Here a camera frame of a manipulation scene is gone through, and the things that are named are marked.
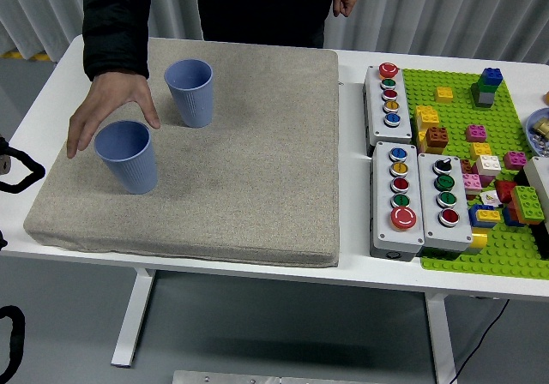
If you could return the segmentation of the person's left hand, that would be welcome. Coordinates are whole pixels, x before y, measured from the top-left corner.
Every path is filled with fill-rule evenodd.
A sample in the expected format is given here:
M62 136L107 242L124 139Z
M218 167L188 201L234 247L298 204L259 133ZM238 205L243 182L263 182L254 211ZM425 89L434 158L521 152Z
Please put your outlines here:
M348 18L358 0L332 0L332 12L334 17L340 15Z

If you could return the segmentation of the person's right hand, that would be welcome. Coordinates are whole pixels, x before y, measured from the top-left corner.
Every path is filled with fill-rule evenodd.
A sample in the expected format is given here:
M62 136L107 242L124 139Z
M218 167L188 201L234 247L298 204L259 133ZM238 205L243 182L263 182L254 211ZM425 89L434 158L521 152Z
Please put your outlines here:
M109 115L128 103L137 103L147 123L160 128L147 79L138 74L108 71L96 75L86 98L69 119L66 154L73 159L85 150L98 127Z

